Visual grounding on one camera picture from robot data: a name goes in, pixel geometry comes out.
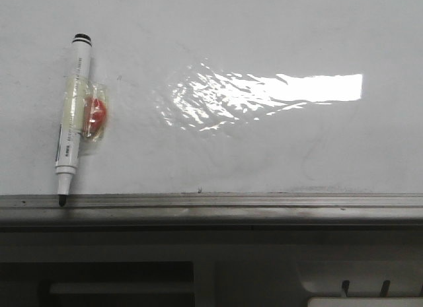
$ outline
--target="black marker cap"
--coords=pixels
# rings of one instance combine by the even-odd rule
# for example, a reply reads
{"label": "black marker cap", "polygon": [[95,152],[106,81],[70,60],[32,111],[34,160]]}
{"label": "black marker cap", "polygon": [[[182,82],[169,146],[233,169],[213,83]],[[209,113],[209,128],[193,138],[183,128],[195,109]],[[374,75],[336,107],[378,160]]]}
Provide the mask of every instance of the black marker cap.
{"label": "black marker cap", "polygon": [[87,44],[91,45],[91,38],[86,35],[86,34],[82,34],[82,33],[78,33],[75,35],[75,37],[73,38],[73,42],[85,42]]}

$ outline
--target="metal frame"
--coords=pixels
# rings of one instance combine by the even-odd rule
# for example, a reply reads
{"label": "metal frame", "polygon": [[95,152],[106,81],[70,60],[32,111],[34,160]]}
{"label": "metal frame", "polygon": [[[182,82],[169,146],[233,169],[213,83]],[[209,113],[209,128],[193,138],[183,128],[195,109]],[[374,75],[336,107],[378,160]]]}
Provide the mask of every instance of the metal frame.
{"label": "metal frame", "polygon": [[0,196],[0,227],[423,224],[422,194],[181,193]]}

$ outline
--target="whiteboard marker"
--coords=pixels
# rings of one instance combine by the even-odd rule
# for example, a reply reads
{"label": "whiteboard marker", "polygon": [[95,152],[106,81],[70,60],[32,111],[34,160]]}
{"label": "whiteboard marker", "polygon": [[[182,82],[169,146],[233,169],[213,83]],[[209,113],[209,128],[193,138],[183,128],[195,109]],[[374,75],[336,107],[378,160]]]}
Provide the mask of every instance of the whiteboard marker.
{"label": "whiteboard marker", "polygon": [[91,39],[75,35],[72,41],[72,72],[67,80],[63,116],[60,124],[56,174],[59,205],[66,204],[72,177],[78,167],[79,142],[83,129],[84,104],[88,88],[91,61]]}

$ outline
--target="white surface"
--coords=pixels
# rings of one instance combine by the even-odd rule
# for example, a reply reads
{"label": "white surface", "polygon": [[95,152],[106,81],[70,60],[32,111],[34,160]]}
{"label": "white surface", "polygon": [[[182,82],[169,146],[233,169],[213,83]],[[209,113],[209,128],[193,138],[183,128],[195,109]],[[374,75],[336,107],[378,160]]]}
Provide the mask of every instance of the white surface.
{"label": "white surface", "polygon": [[0,194],[55,192],[78,32],[112,98],[73,193],[423,192],[421,2],[0,0]]}
{"label": "white surface", "polygon": [[421,307],[422,298],[312,298],[309,307]]}

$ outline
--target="red object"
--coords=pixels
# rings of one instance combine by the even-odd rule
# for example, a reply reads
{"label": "red object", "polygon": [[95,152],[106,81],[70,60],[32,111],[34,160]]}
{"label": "red object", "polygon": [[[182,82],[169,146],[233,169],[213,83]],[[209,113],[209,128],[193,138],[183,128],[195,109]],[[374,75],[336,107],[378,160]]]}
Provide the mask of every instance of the red object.
{"label": "red object", "polygon": [[85,101],[84,135],[93,137],[106,122],[107,108],[98,98],[88,97]]}

